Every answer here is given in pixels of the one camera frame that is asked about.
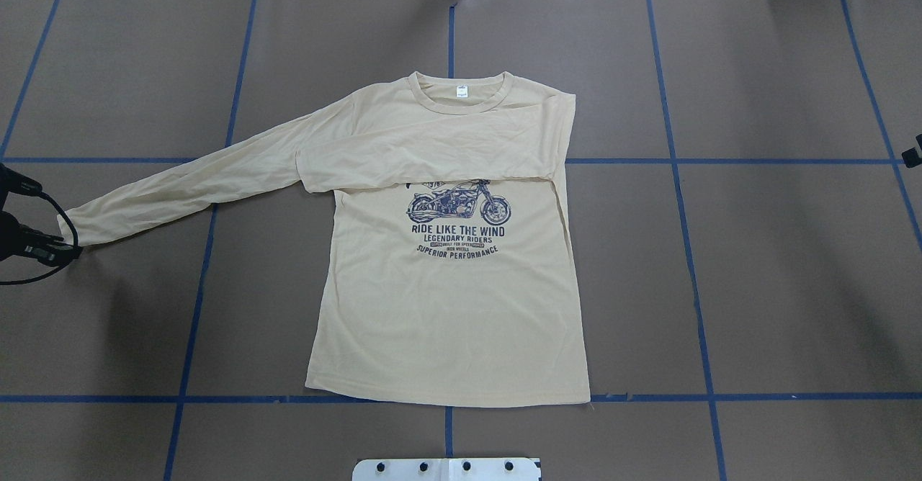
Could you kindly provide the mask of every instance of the crew neckline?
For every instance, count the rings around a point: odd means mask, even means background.
[[[413,92],[416,101],[431,111],[440,114],[480,114],[486,112],[497,104],[500,104],[509,95],[513,88],[513,80],[516,77],[509,72],[501,72],[496,76],[488,78],[435,78],[427,76],[421,72],[415,71],[409,75],[406,80],[409,82],[409,88]],[[491,85],[501,84],[500,89],[484,101],[477,104],[442,104],[433,100],[429,95],[422,91],[421,82],[424,84],[435,85]]]

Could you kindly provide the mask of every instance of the cable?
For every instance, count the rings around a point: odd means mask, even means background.
[[[36,196],[39,197],[40,199],[46,199],[46,201],[49,201],[52,206],[55,206],[55,211],[57,211],[58,214],[61,216],[61,218],[63,218],[63,221],[66,222],[67,228],[70,229],[70,234],[73,235],[73,247],[75,248],[78,247],[79,240],[76,237],[76,228],[73,227],[73,222],[70,221],[70,217],[67,216],[67,213],[63,211],[63,209],[61,208],[60,205],[58,205],[57,202],[55,202],[55,199],[50,198],[50,196],[48,196],[48,193],[42,192]],[[29,279],[17,279],[13,281],[0,281],[0,285],[35,283],[36,281],[40,281],[40,280],[45,279],[46,277],[50,277],[50,275],[58,274],[58,272],[62,271],[63,268],[65,268],[69,264],[72,264],[72,261],[67,262],[67,264],[60,265],[60,267],[57,267],[56,269],[47,271],[45,272],[45,274],[42,274],[39,277],[33,277]]]

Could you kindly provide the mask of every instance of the motorcycle print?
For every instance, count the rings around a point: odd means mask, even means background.
[[[450,189],[416,193],[406,215],[417,224],[431,222],[436,218],[471,218],[482,193],[484,201],[480,206],[480,216],[487,224],[503,225],[511,216],[509,202],[503,197],[492,195],[490,189],[487,189],[489,183],[490,180],[476,179]]]

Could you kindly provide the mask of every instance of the beige shirt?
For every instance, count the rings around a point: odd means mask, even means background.
[[[572,94],[508,72],[415,72],[67,215],[93,245],[298,181],[333,190],[307,387],[484,408],[584,403],[563,165],[573,113]]]

